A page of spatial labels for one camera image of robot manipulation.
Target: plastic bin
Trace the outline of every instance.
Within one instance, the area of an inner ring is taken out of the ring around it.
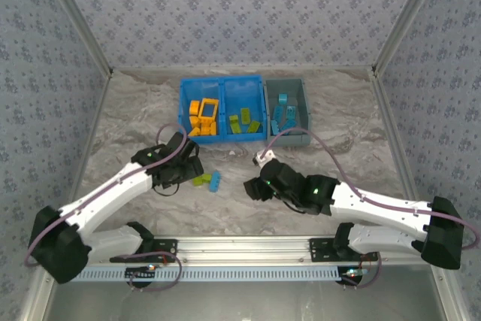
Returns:
[[[229,77],[182,79],[179,91],[178,122],[189,133],[189,106],[192,100],[203,98],[219,99],[217,111],[217,135],[197,136],[192,139],[198,144],[219,142],[263,141],[267,138],[267,109],[264,86],[260,75],[238,75]],[[249,125],[241,124],[241,108],[249,108],[250,120],[261,123],[256,133],[246,133]],[[237,114],[242,133],[232,133],[228,117]]]
[[[294,105],[296,127],[310,130],[310,109],[302,78],[266,79],[264,81],[264,95],[268,109],[268,142],[274,137],[271,129],[271,115],[274,114],[274,108],[279,105],[279,93],[287,94],[287,104],[282,105],[283,117],[279,123],[279,129],[286,122],[287,106]],[[309,144],[309,135],[301,132],[290,132],[288,135],[281,135],[274,146],[307,146]]]
[[[191,101],[201,101],[203,98],[219,99],[222,103],[222,91],[224,81],[222,78],[189,78],[182,79],[179,89],[179,116],[178,123],[181,124],[189,134],[192,131],[189,120],[189,106]],[[225,119],[221,106],[217,109],[216,126],[217,135],[199,135],[192,137],[198,144],[211,144],[222,142],[222,133],[225,134]]]
[[[224,77],[224,98],[222,102],[225,122],[225,142],[263,141],[267,137],[267,110],[265,107],[264,87],[260,75]],[[256,133],[246,133],[249,124],[241,122],[241,108],[249,108],[250,121],[261,125]],[[232,133],[229,116],[237,114],[242,133]]]

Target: toy block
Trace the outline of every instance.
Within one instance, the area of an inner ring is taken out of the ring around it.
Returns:
[[[201,135],[210,135],[210,124],[202,123]]]
[[[229,116],[228,121],[231,123],[232,133],[239,135],[242,133],[241,126],[239,126],[239,117],[237,114]]]
[[[212,178],[210,179],[209,190],[211,192],[217,192],[219,190],[220,183],[220,173],[215,171],[212,173]]]
[[[190,116],[190,117],[189,117],[189,120],[190,120],[190,125],[192,126],[192,129],[194,129],[194,128],[200,128],[200,126],[201,126],[201,121],[198,119],[197,116]]]
[[[257,122],[256,120],[253,120],[250,123],[249,128],[247,129],[247,133],[256,133],[260,126],[261,126],[261,123]]]
[[[295,107],[293,105],[288,105],[286,110],[286,119],[293,120],[295,119]]]
[[[297,123],[296,123],[295,120],[288,120],[280,130],[281,130],[281,131],[285,131],[286,129],[295,127],[296,124],[297,124]]]
[[[284,108],[282,105],[276,105],[274,108],[274,116],[272,117],[273,120],[277,122],[277,124],[283,121],[283,112]]]
[[[192,184],[196,187],[202,186],[202,184],[204,184],[204,180],[202,179],[202,176],[198,176],[196,178],[193,178]]]
[[[279,93],[279,104],[287,104],[287,94]]]
[[[272,128],[272,135],[279,134],[279,123],[277,123],[275,120],[271,121],[271,128]]]
[[[240,121],[242,122],[242,124],[249,124],[250,123],[249,108],[241,108],[240,109]]]
[[[197,116],[198,115],[198,106],[200,105],[201,102],[199,101],[190,101],[190,107],[189,107],[189,114],[191,116]]]
[[[210,125],[210,135],[217,135],[217,122],[212,122]]]
[[[213,105],[213,112],[212,116],[204,116],[202,115],[204,112],[204,106],[206,104],[212,104]],[[217,108],[219,107],[219,100],[218,99],[210,99],[210,98],[204,98],[202,99],[201,103],[201,110],[198,112],[198,118],[200,119],[201,123],[209,123],[211,124],[214,120],[216,120],[217,117]]]
[[[201,129],[199,127],[195,127],[192,131],[189,133],[189,137],[195,137],[201,135]]]
[[[210,183],[210,180],[212,180],[212,174],[204,173],[201,177],[204,183]]]

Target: cable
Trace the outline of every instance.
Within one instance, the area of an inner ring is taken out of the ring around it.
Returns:
[[[283,201],[283,203],[287,206],[288,209],[293,210],[293,211],[296,212],[296,213],[306,214],[303,210],[296,210],[295,208],[293,208],[293,206],[291,206],[291,205],[290,205],[289,203],[287,203],[286,201]]]
[[[159,136],[160,136],[160,133],[162,132],[162,130],[164,130],[166,127],[168,126],[171,126],[171,127],[174,127],[174,128],[180,128],[182,130],[182,133],[183,133],[183,138],[182,138],[182,142],[180,142],[180,145],[179,147],[177,147],[177,149],[172,152],[171,154],[169,154],[168,156],[166,156],[165,158],[161,159],[160,161],[158,162],[154,162],[150,165],[146,165],[144,167],[139,167],[139,168],[136,168],[135,170],[133,171],[130,171],[129,173],[127,174],[124,174],[123,176],[121,176],[118,180],[114,180],[113,182],[109,183],[108,185],[106,185],[104,188],[100,189],[97,193],[95,193],[94,195],[90,196],[90,198],[88,198],[87,200],[85,200],[84,202],[82,202],[82,204],[80,204],[78,207],[76,207],[75,209],[71,210],[70,212],[68,212],[67,214],[63,215],[62,217],[58,218],[57,220],[53,221],[51,224],[49,224],[44,230],[42,230],[42,232],[40,232],[38,234],[38,236],[33,240],[33,242],[30,244],[29,248],[27,249],[27,254],[25,256],[25,259],[23,260],[23,264],[26,266],[26,267],[35,267],[35,266],[38,266],[38,263],[31,263],[29,262],[29,258],[30,256],[32,255],[32,252],[33,250],[37,247],[38,243],[42,240],[42,238],[45,237],[45,235],[50,232],[52,229],[54,229],[55,227],[57,227],[60,223],[66,221],[69,217],[73,216],[74,214],[79,214],[79,212],[82,211],[82,209],[84,209],[85,207],[87,207],[89,204],[91,204],[92,202],[94,202],[98,197],[100,197],[101,195],[104,195],[106,192],[110,191],[111,189],[113,189],[118,183],[120,182],[123,182],[124,180],[128,179],[129,177],[133,176],[134,174],[137,174],[139,172],[142,172],[142,171],[146,171],[147,169],[151,169],[151,168],[154,168],[154,167],[157,167],[159,165],[162,165],[168,161],[170,161],[172,158],[174,158],[182,149],[183,149],[183,146],[186,144],[186,141],[187,141],[187,131],[185,128],[183,128],[180,124],[178,123],[167,123],[167,124],[164,124],[162,127],[160,127],[159,131],[157,132],[157,136],[156,136],[156,143],[158,144],[159,143]]]
[[[371,279],[371,281],[369,281],[368,283],[365,283],[364,285],[359,286],[356,282],[354,282],[353,280],[350,280],[348,277],[341,276],[340,278],[346,281],[347,283],[351,283],[357,289],[365,289],[366,287],[369,287],[374,282],[376,282],[379,276],[381,275],[381,269],[383,268],[383,259],[381,259],[381,254],[379,252],[377,253],[377,260],[378,261],[377,261],[376,274]]]
[[[367,255],[361,255],[361,261],[359,263],[359,268],[362,268],[363,262],[369,261],[369,269],[368,269],[368,272],[369,272],[371,270],[371,267],[372,267],[371,259],[363,260],[363,257],[367,257]]]
[[[308,130],[308,129],[303,129],[303,128],[298,128],[298,127],[294,127],[294,128],[289,128],[289,129],[286,129],[286,130],[283,130],[281,131],[278,135],[276,135],[271,142],[269,142],[269,144],[266,146],[266,148],[264,149],[264,152],[262,152],[262,155],[261,155],[261,159],[264,158],[265,154],[267,153],[268,150],[270,150],[272,148],[272,145],[274,144],[275,141],[277,141],[277,139],[288,133],[288,132],[292,132],[292,131],[297,131],[297,132],[303,132],[303,133],[307,133],[308,135],[310,135],[312,138],[314,138],[316,141],[319,142],[319,144],[322,146],[322,148],[324,148],[324,150],[328,153],[328,155],[331,157],[331,159],[334,161],[335,165],[337,166],[337,169],[339,170],[340,172],[340,175],[342,176],[342,178],[344,179],[344,182],[346,182],[347,186],[349,186],[349,188],[354,192],[355,195],[357,195],[360,199],[362,199],[363,201],[366,201],[367,203],[369,204],[372,204],[374,206],[377,206],[377,207],[381,207],[381,208],[385,208],[386,210],[396,210],[398,212],[405,212],[405,213],[415,213],[417,212],[417,214],[427,214],[429,216],[434,216],[434,217],[439,217],[439,218],[444,218],[445,220],[449,220],[449,221],[453,221],[453,222],[456,222],[456,223],[459,223],[460,225],[463,225],[464,227],[470,229],[473,233],[474,233],[474,241],[473,243],[471,244],[468,244],[466,246],[463,246],[462,247],[462,250],[470,250],[470,249],[473,249],[475,247],[478,246],[479,244],[479,240],[481,238],[481,235],[479,234],[479,232],[474,228],[474,226],[472,226],[470,223],[464,221],[463,219],[461,218],[458,218],[458,217],[454,217],[454,216],[451,216],[449,214],[444,214],[444,213],[441,213],[441,212],[435,212],[435,211],[432,211],[432,210],[417,210],[417,211],[413,211],[413,209],[411,208],[405,208],[405,207],[398,207],[398,206],[390,206],[388,204],[383,204],[383,203],[380,203],[380,202],[377,202],[377,201],[374,201],[368,197],[364,197],[359,191],[358,189],[354,186],[354,183],[352,183],[352,181],[347,177],[346,175],[346,172],[344,172],[342,166],[340,165],[340,163],[338,162],[336,156],[334,155],[334,153],[332,152],[332,150],[327,146],[327,144],[325,144],[321,138],[319,138],[317,135],[315,135],[312,131]]]
[[[179,283],[180,277],[182,276],[182,262],[173,253],[166,252],[166,251],[156,251],[156,252],[137,253],[137,254],[134,254],[134,255],[121,255],[121,256],[118,256],[118,257],[121,257],[123,259],[138,259],[138,258],[147,257],[147,256],[169,256],[169,257],[173,258],[175,260],[175,262],[177,262],[177,264],[179,265],[179,272],[177,273],[177,276],[175,277],[175,280],[173,280],[169,284],[167,284],[165,286],[160,286],[160,287],[151,287],[151,288],[148,288],[148,289],[139,289],[139,288],[134,286],[133,280],[138,273],[138,272],[134,272],[129,279],[129,285],[132,289],[136,289],[137,291],[140,291],[140,292],[165,291],[166,289],[171,289],[172,287],[174,287],[175,285],[177,285]]]
[[[177,183],[177,188],[175,189],[175,192],[170,194],[170,195],[166,195],[164,193],[160,193],[155,187],[153,187],[153,191],[155,193],[157,193],[158,195],[163,195],[164,197],[170,197],[171,195],[175,195],[177,193],[177,191],[179,190],[179,184]]]

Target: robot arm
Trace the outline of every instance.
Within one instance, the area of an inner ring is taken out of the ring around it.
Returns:
[[[339,256],[349,252],[417,253],[428,263],[441,268],[459,269],[464,227],[453,221],[418,213],[436,211],[459,218],[452,203],[441,197],[433,202],[409,201],[358,189],[359,198],[348,184],[319,174],[304,177],[279,162],[272,150],[261,159],[254,158],[261,168],[260,177],[244,183],[247,194],[255,200],[272,197],[290,202],[299,211],[323,213],[342,223],[334,244]],[[378,207],[363,198],[385,206],[411,208],[412,213]],[[361,226],[368,221],[379,226]]]
[[[177,132],[166,145],[140,150],[119,173],[88,195],[59,210],[50,206],[40,210],[35,217],[30,244],[51,223],[58,222],[73,210],[75,212],[43,236],[32,251],[36,261],[57,282],[65,283],[77,276],[89,262],[136,253],[145,244],[145,234],[148,238],[152,237],[141,225],[129,224],[113,231],[94,231],[124,204],[153,187],[165,189],[204,173],[198,158],[198,145],[188,138],[174,158],[146,171],[133,172],[171,155],[181,145],[182,139],[182,134]],[[96,200],[78,210],[93,195]],[[150,252],[148,247],[142,247],[142,251]]]

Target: blue bin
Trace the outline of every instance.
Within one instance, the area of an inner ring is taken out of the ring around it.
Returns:
[[[182,79],[179,89],[179,116],[178,123],[181,124],[189,134],[192,131],[189,120],[189,107],[191,101],[201,101],[203,98],[222,100],[224,81],[222,78],[189,78]],[[198,144],[210,144],[222,142],[222,134],[225,134],[225,124],[222,116],[222,108],[217,109],[217,135],[199,135],[192,137]]]
[[[192,137],[198,144],[219,142],[248,142],[267,139],[267,111],[264,87],[260,75],[182,79],[179,91],[178,122],[187,133],[192,131],[189,121],[189,106],[192,100],[203,98],[219,99],[217,113],[217,135]],[[249,108],[250,120],[261,123],[257,133],[246,133],[249,125],[241,124],[241,108]],[[232,133],[228,117],[237,114],[242,133]]]

